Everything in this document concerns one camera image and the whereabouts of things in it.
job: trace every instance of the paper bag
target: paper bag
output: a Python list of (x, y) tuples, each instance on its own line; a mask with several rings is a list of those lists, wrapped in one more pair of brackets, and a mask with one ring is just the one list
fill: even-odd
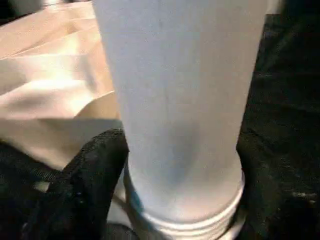
[(61, 170), (90, 138), (121, 127), (91, 3), (42, 10), (0, 36), (2, 141)]

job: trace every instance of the white tube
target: white tube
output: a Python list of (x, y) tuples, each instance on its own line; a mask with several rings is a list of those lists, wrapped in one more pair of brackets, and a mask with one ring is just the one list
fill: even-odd
[(243, 190), (236, 143), (266, 0), (94, 0), (128, 146), (133, 225), (216, 239)]

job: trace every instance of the black cloth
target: black cloth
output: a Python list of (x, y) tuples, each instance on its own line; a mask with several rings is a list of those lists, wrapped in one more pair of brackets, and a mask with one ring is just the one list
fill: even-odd
[[(137, 239), (124, 226), (106, 226), (127, 155), (126, 138), (120, 129), (94, 137), (62, 172), (2, 142), (0, 239)], [(50, 183), (46, 193), (34, 189), (38, 181)]]
[(319, 239), (319, 125), (320, 15), (268, 15), (237, 145), (239, 239)]

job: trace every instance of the black fabric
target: black fabric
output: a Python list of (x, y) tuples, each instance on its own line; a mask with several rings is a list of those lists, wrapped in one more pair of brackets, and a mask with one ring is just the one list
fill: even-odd
[(320, 237), (319, 43), (320, 15), (266, 18), (237, 145), (248, 209), (239, 239)]
[[(100, 240), (117, 231), (136, 239), (124, 227), (106, 227), (127, 155), (120, 129), (94, 137), (62, 172), (1, 143), (0, 239)], [(46, 193), (34, 189), (37, 181), (50, 183)]]

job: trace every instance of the gloved hand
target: gloved hand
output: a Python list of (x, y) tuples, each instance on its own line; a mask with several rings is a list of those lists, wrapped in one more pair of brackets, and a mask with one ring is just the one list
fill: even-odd
[[(106, 225), (127, 155), (125, 135), (119, 129), (94, 137), (62, 172), (2, 143), (1, 239), (138, 239), (125, 226)], [(45, 193), (34, 188), (37, 182), (49, 183)]]

